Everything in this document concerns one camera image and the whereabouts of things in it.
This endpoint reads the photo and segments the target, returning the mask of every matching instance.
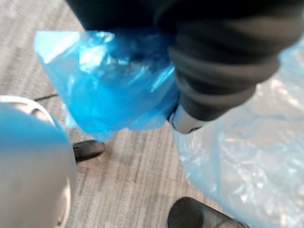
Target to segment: plastic bag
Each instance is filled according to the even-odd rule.
[[[178,101],[167,47],[150,28],[40,31],[35,51],[75,123],[100,141],[123,128],[161,127]]]
[[[173,132],[187,178],[255,228],[304,228],[303,48],[304,39],[283,53],[248,103],[189,135]]]

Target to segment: transparent plastic sheet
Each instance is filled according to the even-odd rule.
[[[167,54],[171,42],[151,28],[40,31],[35,51],[65,104],[68,126],[105,141],[123,128],[165,123],[179,96]]]
[[[304,39],[241,107],[173,131],[186,177],[255,228],[304,228]]]

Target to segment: clear plastic bag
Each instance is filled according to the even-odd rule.
[[[304,228],[304,39],[254,97],[189,135],[173,131],[187,178],[255,228]]]
[[[171,42],[171,35],[151,28],[40,31],[35,51],[71,114],[66,123],[105,141],[123,128],[165,123],[179,96],[167,54]]]

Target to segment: dark gray sweatshirt sleeve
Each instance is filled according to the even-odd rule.
[[[255,10],[243,6],[249,10],[239,9],[231,15],[215,10],[212,14],[212,9],[202,13],[198,1],[192,1],[192,6],[191,0],[183,2],[167,4],[156,20],[164,29],[176,30],[169,54],[176,66],[180,104],[203,121],[214,120],[249,99],[257,83],[276,72],[278,54],[295,43],[304,28],[301,0],[277,0],[282,4]]]

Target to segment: gray object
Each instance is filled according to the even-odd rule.
[[[174,130],[182,134],[189,134],[208,123],[207,121],[195,119],[189,115],[181,105],[171,114],[169,122]]]
[[[76,187],[69,138],[38,103],[0,96],[0,227],[65,227]]]

